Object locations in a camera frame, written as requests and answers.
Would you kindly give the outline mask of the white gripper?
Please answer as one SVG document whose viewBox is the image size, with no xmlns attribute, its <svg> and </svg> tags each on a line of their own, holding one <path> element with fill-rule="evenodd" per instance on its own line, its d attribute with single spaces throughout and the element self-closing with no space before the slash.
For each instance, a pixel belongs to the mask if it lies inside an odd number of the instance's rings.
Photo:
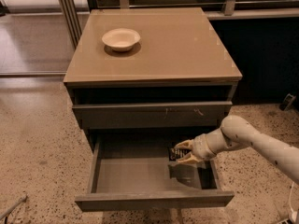
<svg viewBox="0 0 299 224">
<path fill-rule="evenodd" d="M 187 149 L 192 151 L 192 153 L 188 153 L 182 158 L 177 159 L 177 163 L 180 164 L 196 164 L 216 157 L 216 154 L 212 152 L 208 145 L 206 134 L 198 135 L 193 140 L 188 139 L 179 142 L 175 145 L 175 149 Z"/>
</svg>

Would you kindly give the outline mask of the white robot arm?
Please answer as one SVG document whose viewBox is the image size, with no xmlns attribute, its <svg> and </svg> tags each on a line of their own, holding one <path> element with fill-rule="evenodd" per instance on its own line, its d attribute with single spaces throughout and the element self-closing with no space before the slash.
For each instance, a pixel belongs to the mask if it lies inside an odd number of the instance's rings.
<svg viewBox="0 0 299 224">
<path fill-rule="evenodd" d="M 245 119 L 230 115 L 213 132 L 182 141 L 174 149 L 188 153 L 177 159 L 180 164 L 208 161 L 224 151 L 251 147 L 277 167 L 294 183 L 299 184 L 299 149 L 256 130 Z"/>
</svg>

